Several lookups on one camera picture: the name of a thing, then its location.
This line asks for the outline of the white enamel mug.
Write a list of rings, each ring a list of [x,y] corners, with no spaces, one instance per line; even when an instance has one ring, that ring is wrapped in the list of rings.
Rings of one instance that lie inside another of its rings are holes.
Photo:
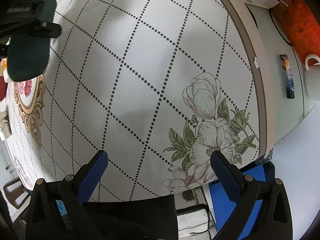
[[[309,54],[305,58],[304,82],[306,93],[312,100],[320,100],[319,56]]]

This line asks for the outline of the red plastic bag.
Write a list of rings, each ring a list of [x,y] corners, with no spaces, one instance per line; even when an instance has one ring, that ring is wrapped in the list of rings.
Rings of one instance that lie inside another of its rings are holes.
[[[282,0],[272,9],[299,58],[319,55],[319,23],[304,0]]]

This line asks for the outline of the white patterned tablecloth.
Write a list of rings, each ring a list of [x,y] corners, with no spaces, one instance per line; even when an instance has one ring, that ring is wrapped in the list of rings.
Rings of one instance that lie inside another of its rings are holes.
[[[6,145],[27,189],[76,173],[98,150],[95,202],[148,199],[264,154],[263,45],[242,0],[56,0],[46,71],[8,85]]]

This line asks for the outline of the dark lighter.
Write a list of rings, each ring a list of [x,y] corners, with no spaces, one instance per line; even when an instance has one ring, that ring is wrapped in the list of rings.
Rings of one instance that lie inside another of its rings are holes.
[[[285,76],[285,88],[286,88],[286,97],[288,99],[295,98],[295,87],[293,83],[293,76],[291,74],[289,58],[286,54],[279,55],[282,70]]]

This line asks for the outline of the red paper cup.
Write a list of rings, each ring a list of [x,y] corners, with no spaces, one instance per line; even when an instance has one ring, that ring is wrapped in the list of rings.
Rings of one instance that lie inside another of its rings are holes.
[[[6,96],[7,86],[8,84],[4,81],[4,77],[0,76],[0,101],[2,101]]]

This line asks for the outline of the black trousers legs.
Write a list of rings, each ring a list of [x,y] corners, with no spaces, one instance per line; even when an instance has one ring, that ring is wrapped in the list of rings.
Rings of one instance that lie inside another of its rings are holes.
[[[89,239],[178,239],[173,195],[131,202],[86,202],[97,237]]]

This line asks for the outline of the dark teal cup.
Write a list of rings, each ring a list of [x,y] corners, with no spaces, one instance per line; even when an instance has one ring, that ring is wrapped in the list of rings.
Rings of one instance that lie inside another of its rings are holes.
[[[21,82],[43,74],[49,63],[50,38],[15,34],[10,38],[7,72],[12,81]]]

